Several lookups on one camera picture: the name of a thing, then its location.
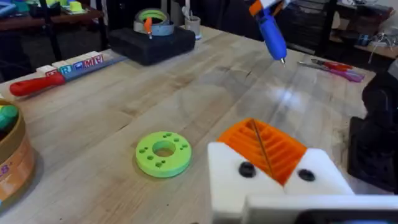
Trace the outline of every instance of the pink tool handle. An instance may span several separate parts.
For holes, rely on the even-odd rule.
[[[331,73],[333,73],[335,75],[339,75],[339,76],[341,76],[343,78],[346,78],[348,81],[351,81],[351,82],[359,83],[365,78],[364,75],[358,74],[358,73],[356,73],[354,71],[342,72],[342,71],[331,69],[329,72],[331,72]]]

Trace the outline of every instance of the hole in disc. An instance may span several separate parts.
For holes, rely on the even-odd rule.
[[[175,146],[170,141],[159,141],[154,144],[152,150],[156,156],[168,157],[175,151]]]

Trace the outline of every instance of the orange clip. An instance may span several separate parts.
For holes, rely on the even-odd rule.
[[[145,31],[147,32],[147,34],[149,35],[149,38],[151,39],[152,38],[152,18],[151,17],[148,17],[145,20],[144,28],[145,28]]]

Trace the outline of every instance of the wooden workbench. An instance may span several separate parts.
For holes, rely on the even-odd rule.
[[[362,83],[297,61],[284,68],[262,42],[203,28],[195,50],[151,67],[121,62],[28,98],[22,107],[37,174],[0,223],[209,223],[206,146],[232,124],[261,119],[326,150],[355,191],[375,190],[345,172],[351,116],[364,116]],[[0,86],[7,92],[9,83]],[[193,146],[188,169],[156,179],[137,168],[143,136],[173,131]]]

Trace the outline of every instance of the black case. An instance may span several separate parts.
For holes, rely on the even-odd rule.
[[[109,43],[113,51],[142,65],[151,65],[192,50],[195,34],[175,27],[172,35],[149,39],[146,34],[123,28],[110,32]]]

